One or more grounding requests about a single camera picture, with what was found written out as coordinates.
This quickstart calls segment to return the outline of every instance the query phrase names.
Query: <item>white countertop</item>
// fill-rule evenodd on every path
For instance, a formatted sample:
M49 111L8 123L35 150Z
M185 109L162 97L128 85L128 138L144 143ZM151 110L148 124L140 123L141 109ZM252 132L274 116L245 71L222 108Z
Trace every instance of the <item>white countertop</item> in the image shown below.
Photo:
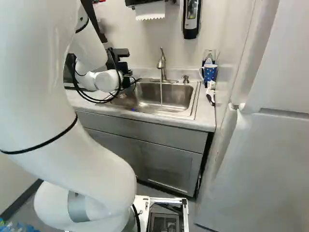
M148 78L148 77L159 77L159 72L157 70L135 70L133 76L136 78ZM169 79L180 79L183 74L189 76L191 81L200 81L197 70L171 70L167 72ZM178 119L167 116L157 116L152 114L146 114L141 112L132 112L125 109L117 109L104 104L94 104L84 100L75 90L66 90L69 102L71 105L79 111L90 112L95 114L122 117L127 119L134 119L144 122L158 123L162 125L175 126L181 128L188 128L199 131L208 131L214 132L216 123L215 123L215 109L210 105L206 98L206 90L203 83L201 84L197 111L195 120L189 119ZM98 99L104 99L108 94L101 91L96 92L87 92L91 97Z

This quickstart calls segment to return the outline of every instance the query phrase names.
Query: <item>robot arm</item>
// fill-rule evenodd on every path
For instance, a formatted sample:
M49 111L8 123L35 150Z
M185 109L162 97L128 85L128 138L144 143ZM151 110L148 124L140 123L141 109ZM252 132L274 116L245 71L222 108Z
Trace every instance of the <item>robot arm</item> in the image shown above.
M108 55L83 6L78 11L78 23L70 52L77 56L75 78L86 89L103 92L118 89L119 78L116 70L93 71L105 65Z
M75 232L121 231L135 198L135 174L90 138L63 87L69 49L85 71L107 59L99 39L84 46L86 37L75 35L79 8L79 0L0 3L1 15L10 19L0 22L0 151L47 181L35 197L46 224ZM84 30L87 36L94 32L90 22Z

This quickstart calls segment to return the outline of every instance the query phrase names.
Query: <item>running water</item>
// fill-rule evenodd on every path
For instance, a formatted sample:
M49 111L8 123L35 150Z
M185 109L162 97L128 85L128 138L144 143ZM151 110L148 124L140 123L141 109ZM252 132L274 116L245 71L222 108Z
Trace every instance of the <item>running water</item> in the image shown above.
M160 93L161 93L161 106L163 106L163 99L162 99L162 78L160 81Z

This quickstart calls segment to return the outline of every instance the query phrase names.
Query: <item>stainless steel sink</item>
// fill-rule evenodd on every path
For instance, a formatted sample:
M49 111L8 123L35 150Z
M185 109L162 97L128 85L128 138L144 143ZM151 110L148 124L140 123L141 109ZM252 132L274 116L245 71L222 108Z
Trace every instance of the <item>stainless steel sink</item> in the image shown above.
M141 79L122 91L110 106L130 111L177 118L195 119L196 95L200 82L189 84L162 83L162 105L160 83Z

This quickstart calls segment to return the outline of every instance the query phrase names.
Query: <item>blue polka dot mug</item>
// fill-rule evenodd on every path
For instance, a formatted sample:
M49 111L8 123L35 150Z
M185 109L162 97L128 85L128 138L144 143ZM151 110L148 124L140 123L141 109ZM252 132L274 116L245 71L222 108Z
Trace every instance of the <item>blue polka dot mug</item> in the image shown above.
M204 82L214 81L218 71L216 64L204 64L204 67L199 69L201 76L204 77Z

